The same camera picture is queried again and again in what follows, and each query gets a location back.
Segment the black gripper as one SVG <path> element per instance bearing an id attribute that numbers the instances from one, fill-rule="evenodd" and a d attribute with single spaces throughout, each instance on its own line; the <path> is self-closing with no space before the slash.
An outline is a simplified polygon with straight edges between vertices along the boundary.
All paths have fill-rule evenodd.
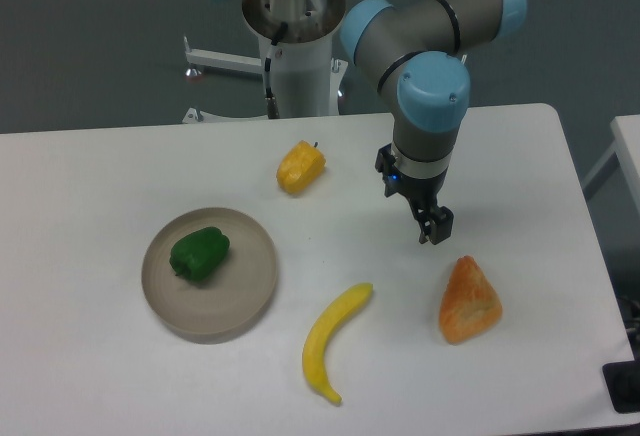
<path id="1" fill-rule="evenodd" d="M 419 243 L 440 244 L 451 236 L 454 214 L 438 203 L 449 166 L 449 156 L 418 162 L 406 157 L 394 144 L 378 150 L 375 169 L 381 174 L 386 197 L 399 194 L 409 203 L 420 235 Z"/>

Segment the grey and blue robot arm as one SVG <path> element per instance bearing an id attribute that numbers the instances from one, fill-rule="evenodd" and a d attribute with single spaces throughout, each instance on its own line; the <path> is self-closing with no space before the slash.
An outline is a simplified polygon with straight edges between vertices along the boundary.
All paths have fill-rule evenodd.
<path id="1" fill-rule="evenodd" d="M 259 41 L 270 119 L 329 111 L 332 41 L 341 40 L 394 119 L 375 162 L 386 194 L 407 200 L 422 242 L 446 240 L 454 217 L 437 195 L 469 106 L 464 55 L 517 31 L 527 0 L 422 0 L 404 9 L 386 0 L 242 0 L 242 13 Z"/>

